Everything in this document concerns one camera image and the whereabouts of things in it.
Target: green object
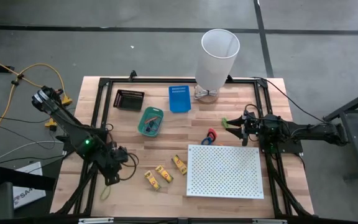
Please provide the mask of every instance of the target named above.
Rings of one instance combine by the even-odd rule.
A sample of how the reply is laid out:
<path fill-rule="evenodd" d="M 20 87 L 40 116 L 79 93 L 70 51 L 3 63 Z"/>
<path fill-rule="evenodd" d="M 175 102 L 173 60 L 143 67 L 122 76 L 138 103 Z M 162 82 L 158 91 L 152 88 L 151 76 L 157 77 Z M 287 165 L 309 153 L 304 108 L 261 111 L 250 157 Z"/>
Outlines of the green object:
<path fill-rule="evenodd" d="M 162 110 L 150 106 L 144 111 L 137 130 L 148 137 L 156 137 L 160 131 L 163 117 Z"/>
<path fill-rule="evenodd" d="M 227 124 L 227 119 L 226 118 L 222 118 L 222 125 L 224 126 L 224 128 L 229 127 L 229 125 Z"/>

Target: wooden table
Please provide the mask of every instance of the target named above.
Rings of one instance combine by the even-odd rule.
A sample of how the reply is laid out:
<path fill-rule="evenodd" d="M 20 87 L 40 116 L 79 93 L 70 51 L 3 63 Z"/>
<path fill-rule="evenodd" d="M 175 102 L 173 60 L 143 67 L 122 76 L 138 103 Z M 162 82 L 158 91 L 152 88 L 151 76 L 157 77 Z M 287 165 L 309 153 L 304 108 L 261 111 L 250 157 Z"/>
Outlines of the wooden table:
<path fill-rule="evenodd" d="M 75 116 L 83 123 L 90 124 L 100 77 L 84 77 L 81 86 Z M 269 79 L 285 92 L 284 81 L 281 78 Z M 98 175 L 92 215 L 109 217 L 209 217 L 209 218 L 251 218 L 273 217 L 272 199 L 270 196 L 269 180 L 267 177 L 264 156 L 260 155 L 264 199 L 238 198 L 205 198 L 186 197 L 186 176 L 181 175 L 171 158 L 178 154 L 187 162 L 187 147 L 189 144 L 199 144 L 208 132 L 214 128 L 218 134 L 218 142 L 225 146 L 241 146 L 241 141 L 224 130 L 221 118 L 238 118 L 244 106 L 255 103 L 254 87 L 247 84 L 226 84 L 220 89 L 217 102 L 212 105 L 203 105 L 191 97 L 191 110 L 188 113 L 174 114 L 169 110 L 168 86 L 177 84 L 168 83 L 115 83 L 112 89 L 112 99 L 117 89 L 144 91 L 145 98 L 142 112 L 118 110 L 110 104 L 108 123 L 114 125 L 112 135 L 118 145 L 127 147 L 129 152 L 137 154 L 140 159 L 138 169 L 130 180 L 121 181 L 111 186 L 108 199 L 102 201 L 99 196 L 104 186 L 104 178 Z M 269 84 L 269 93 L 273 113 L 280 115 L 287 121 L 292 120 L 288 100 L 277 89 Z M 104 98 L 101 100 L 98 124 L 103 111 Z M 160 134 L 156 138 L 148 138 L 137 131 L 137 125 L 143 110 L 154 106 L 164 111 L 164 118 Z M 249 141 L 249 146 L 257 146 L 256 142 Z M 283 154 L 283 165 L 287 184 L 298 201 L 307 211 L 313 213 L 310 193 L 306 181 L 305 171 L 299 158 L 291 154 Z M 175 178 L 168 184 L 158 178 L 162 188 L 155 191 L 145 179 L 147 170 L 154 170 L 163 165 Z M 51 212 L 57 211 L 69 199 L 78 185 L 82 159 L 72 154 L 65 159 L 60 170 Z M 132 172 L 131 167 L 123 167 L 120 171 L 122 178 Z M 284 210 L 283 198 L 277 186 L 280 208 Z M 84 192 L 86 200 L 88 189 Z"/>

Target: white cylinder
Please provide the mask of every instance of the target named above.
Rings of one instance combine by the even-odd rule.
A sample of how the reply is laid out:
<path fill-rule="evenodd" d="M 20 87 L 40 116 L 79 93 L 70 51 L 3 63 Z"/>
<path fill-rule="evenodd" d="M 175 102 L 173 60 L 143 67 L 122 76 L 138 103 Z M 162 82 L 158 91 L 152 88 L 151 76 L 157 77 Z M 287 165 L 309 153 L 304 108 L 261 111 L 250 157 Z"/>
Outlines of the white cylinder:
<path fill-rule="evenodd" d="M 202 52 L 198 58 L 196 81 L 205 90 L 218 90 L 240 50 L 239 39 L 224 29 L 213 29 L 201 39 Z"/>

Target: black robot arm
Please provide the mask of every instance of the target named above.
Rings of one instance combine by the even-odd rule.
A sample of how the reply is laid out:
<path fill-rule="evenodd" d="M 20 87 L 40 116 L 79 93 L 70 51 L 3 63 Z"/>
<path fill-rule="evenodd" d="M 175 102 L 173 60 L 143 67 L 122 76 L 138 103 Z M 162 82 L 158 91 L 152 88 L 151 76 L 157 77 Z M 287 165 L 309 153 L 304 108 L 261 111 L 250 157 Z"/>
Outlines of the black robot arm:
<path fill-rule="evenodd" d="M 299 140 L 320 140 L 330 144 L 343 146 L 347 143 L 346 135 L 340 124 L 321 123 L 296 124 L 285 121 L 280 116 L 268 114 L 263 118 L 256 118 L 254 112 L 244 110 L 240 118 L 227 122 L 239 128 L 226 128 L 226 131 L 242 139 L 242 145 L 248 144 L 250 134 L 259 137 L 262 149 L 268 149 L 274 144 L 288 144 Z"/>
<path fill-rule="evenodd" d="M 118 183 L 121 164 L 128 161 L 127 149 L 117 148 L 113 141 L 106 144 L 107 130 L 81 124 L 63 107 L 60 94 L 61 90 L 44 86 L 32 97 L 32 104 L 39 111 L 49 114 L 69 135 L 71 145 L 83 160 L 96 164 L 106 185 Z"/>

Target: concrete floor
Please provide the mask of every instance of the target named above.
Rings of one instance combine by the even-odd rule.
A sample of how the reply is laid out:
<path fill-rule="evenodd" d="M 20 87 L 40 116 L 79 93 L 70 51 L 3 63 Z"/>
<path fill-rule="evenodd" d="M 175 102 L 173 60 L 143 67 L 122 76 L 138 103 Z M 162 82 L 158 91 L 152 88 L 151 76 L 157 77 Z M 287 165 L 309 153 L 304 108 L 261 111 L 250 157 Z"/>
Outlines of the concrete floor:
<path fill-rule="evenodd" d="M 358 0 L 260 0 L 260 5 L 266 29 L 358 30 Z M 0 0 L 0 24 L 258 28 L 252 0 Z M 85 75 L 128 75 L 134 69 L 142 76 L 192 76 L 201 36 L 0 31 L 0 61 L 15 66 L 16 70 L 40 62 L 53 65 L 76 101 Z M 231 75 L 266 77 L 259 34 L 237 36 L 241 51 Z M 267 35 L 267 43 L 275 77 L 285 79 L 288 95 L 310 113 L 322 117 L 358 95 L 358 35 Z M 46 68 L 35 68 L 27 76 L 39 84 L 60 86 L 55 74 Z M 0 73 L 0 114 L 13 78 Z M 7 117 L 45 119 L 47 116 L 31 105 L 30 97 L 36 90 L 25 83 L 20 85 Z M 294 106 L 291 110 L 295 122 L 316 123 Z M 51 139 L 41 124 L 3 121 L 1 125 L 36 141 Z M 25 143 L 28 141 L 0 129 L 0 154 Z M 358 221 L 358 181 L 342 180 L 344 174 L 358 171 L 351 148 L 324 142 L 302 144 L 315 213 L 326 218 Z M 61 148 L 59 145 L 46 151 L 37 146 L 28 147 L 5 159 L 54 156 Z M 6 165 L 21 167 L 27 163 L 15 161 Z M 58 173 L 59 167 L 52 167 L 44 169 L 47 175 Z M 29 209 L 35 213 L 46 212 L 47 200 Z"/>

